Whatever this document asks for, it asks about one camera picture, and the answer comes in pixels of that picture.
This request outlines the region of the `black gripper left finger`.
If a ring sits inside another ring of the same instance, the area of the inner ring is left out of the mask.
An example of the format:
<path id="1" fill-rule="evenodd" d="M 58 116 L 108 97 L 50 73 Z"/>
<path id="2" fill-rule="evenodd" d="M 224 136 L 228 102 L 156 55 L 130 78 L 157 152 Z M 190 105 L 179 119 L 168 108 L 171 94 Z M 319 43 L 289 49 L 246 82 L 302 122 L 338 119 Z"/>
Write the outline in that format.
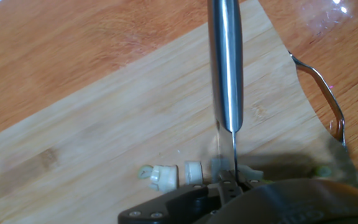
<path id="1" fill-rule="evenodd" d="M 215 184 L 190 184 L 129 208 L 119 224 L 206 223 L 235 197 L 232 171 L 218 172 Z"/>

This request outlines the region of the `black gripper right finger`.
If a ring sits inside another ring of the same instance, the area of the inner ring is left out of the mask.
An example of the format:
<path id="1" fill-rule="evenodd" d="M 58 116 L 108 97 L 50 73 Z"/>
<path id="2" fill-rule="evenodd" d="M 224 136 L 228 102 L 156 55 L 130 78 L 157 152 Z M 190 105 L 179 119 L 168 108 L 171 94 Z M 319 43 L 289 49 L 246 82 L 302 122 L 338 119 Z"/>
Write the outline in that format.
<path id="1" fill-rule="evenodd" d="M 254 198 L 259 195 L 260 189 L 265 185 L 261 180 L 248 179 L 244 174 L 238 173 L 238 186 L 241 188 L 241 193 L 237 196 L 240 198 Z"/>

